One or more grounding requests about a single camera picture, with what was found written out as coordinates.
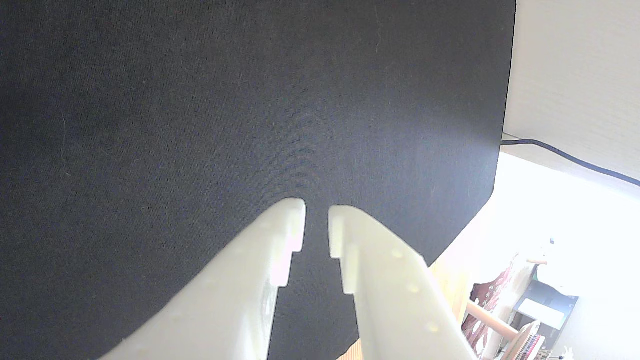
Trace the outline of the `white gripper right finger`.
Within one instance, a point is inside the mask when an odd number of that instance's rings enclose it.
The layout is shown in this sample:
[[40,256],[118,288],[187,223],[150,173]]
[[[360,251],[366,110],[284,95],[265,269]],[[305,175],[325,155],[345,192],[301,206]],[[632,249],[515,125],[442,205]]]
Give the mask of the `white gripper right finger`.
[[476,358],[420,253],[359,208],[334,205],[327,216],[365,360]]

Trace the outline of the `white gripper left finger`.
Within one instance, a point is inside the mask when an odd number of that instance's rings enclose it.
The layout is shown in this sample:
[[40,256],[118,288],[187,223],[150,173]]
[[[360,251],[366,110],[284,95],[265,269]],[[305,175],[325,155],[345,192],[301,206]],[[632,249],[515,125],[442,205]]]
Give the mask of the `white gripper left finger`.
[[105,360],[265,360],[278,291],[303,247],[306,203],[285,198],[227,244]]

